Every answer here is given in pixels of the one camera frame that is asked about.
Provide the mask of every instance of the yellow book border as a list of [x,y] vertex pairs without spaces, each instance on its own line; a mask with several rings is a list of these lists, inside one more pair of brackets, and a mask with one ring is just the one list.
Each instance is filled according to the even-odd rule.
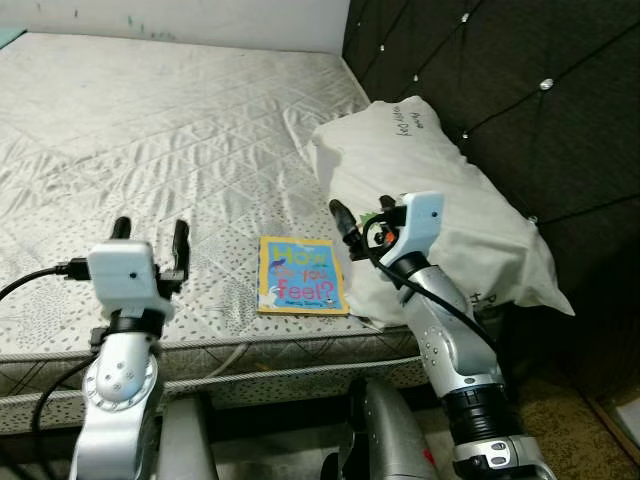
[[269,243],[281,242],[292,243],[294,245],[325,245],[331,247],[331,258],[336,271],[336,277],[338,279],[338,296],[340,297],[341,309],[335,308],[322,308],[322,309],[310,309],[310,308],[298,308],[298,307],[284,307],[271,310],[269,308],[260,307],[260,301],[258,300],[258,312],[259,313],[271,313],[274,315],[280,313],[301,313],[306,315],[324,314],[324,315],[346,315],[349,313],[349,305],[344,298],[344,285],[342,282],[342,269],[340,263],[336,258],[335,249],[333,248],[333,242],[331,240],[319,240],[315,238],[298,238],[298,237],[260,237],[260,251],[258,252],[258,262],[260,266],[258,281],[259,290],[258,293],[266,295],[268,293],[268,275],[269,275]]

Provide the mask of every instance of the black cable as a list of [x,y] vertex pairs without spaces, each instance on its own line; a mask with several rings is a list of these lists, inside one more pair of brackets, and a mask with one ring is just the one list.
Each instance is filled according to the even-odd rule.
[[496,343],[489,336],[489,334],[484,330],[484,328],[482,328],[472,319],[467,317],[463,312],[458,310],[456,307],[451,305],[446,300],[440,298],[435,293],[430,292],[429,290],[423,288],[417,283],[412,282],[407,278],[404,278],[402,275],[397,274],[390,268],[380,263],[380,261],[377,258],[375,258],[374,255],[371,255],[371,249],[369,248],[369,242],[367,240],[369,229],[371,228],[371,225],[373,225],[374,223],[380,223],[385,220],[386,220],[386,216],[384,214],[376,215],[375,217],[372,217],[369,220],[367,220],[367,222],[364,224],[364,227],[362,227],[362,249],[364,250],[365,255],[369,257],[369,260],[371,260],[371,263],[373,263],[373,266],[376,268],[379,268],[388,277],[392,278],[398,283],[404,285],[407,288],[410,288],[411,290],[413,290],[416,293],[419,293],[420,295],[423,295],[424,297],[428,298],[434,303],[437,303],[442,308],[447,310],[451,315],[456,317],[458,320],[464,323],[467,327],[469,327],[476,335],[478,335],[489,346],[489,348],[491,348],[491,350],[493,350],[497,355]]
[[42,442],[42,430],[40,429],[40,417],[42,416],[42,411],[44,410],[44,406],[46,405],[47,400],[49,399],[51,394],[61,384],[69,380],[76,373],[88,367],[94,360],[95,357],[86,358],[82,362],[75,365],[73,368],[70,368],[66,373],[61,375],[45,392],[42,393],[40,399],[38,400],[38,403],[33,409],[33,415],[31,416],[31,431],[34,434],[36,459],[38,460],[40,468],[42,468],[45,476],[49,480],[58,480],[58,478],[56,477],[53,468],[49,464],[47,454],[44,451],[44,443]]
[[15,282],[10,283],[6,287],[4,287],[2,290],[0,290],[0,302],[4,297],[9,295],[16,288],[21,287],[25,283],[30,282],[31,280],[35,280],[36,278],[45,277],[47,275],[63,275],[65,273],[64,269],[65,269],[64,266],[58,265],[51,268],[45,268],[44,270],[38,270],[37,272],[29,273],[28,275],[25,275],[24,277],[19,278]]
[[0,462],[2,466],[8,468],[20,480],[36,480],[36,477],[18,465],[2,446],[0,446]]

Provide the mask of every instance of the bed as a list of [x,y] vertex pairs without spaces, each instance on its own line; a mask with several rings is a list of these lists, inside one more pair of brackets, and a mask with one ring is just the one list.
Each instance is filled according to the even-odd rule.
[[[27,33],[0,50],[0,284],[74,256],[128,215],[171,259],[191,226],[191,277],[162,337],[167,398],[219,408],[343,393],[364,370],[424,381],[403,328],[258,316],[260,235],[329,238],[304,145],[368,99],[335,55]],[[48,278],[0,304],[0,428],[28,429],[51,378],[101,325],[88,284]],[[78,424],[79,378],[44,421]]]

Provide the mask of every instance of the white wall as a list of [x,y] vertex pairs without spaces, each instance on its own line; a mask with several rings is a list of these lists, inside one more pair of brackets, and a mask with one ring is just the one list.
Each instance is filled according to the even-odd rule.
[[0,0],[0,26],[340,54],[349,0]]

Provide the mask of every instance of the colorful book cover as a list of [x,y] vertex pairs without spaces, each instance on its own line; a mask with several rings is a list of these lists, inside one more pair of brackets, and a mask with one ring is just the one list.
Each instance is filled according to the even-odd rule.
[[258,312],[348,313],[331,240],[260,238]]

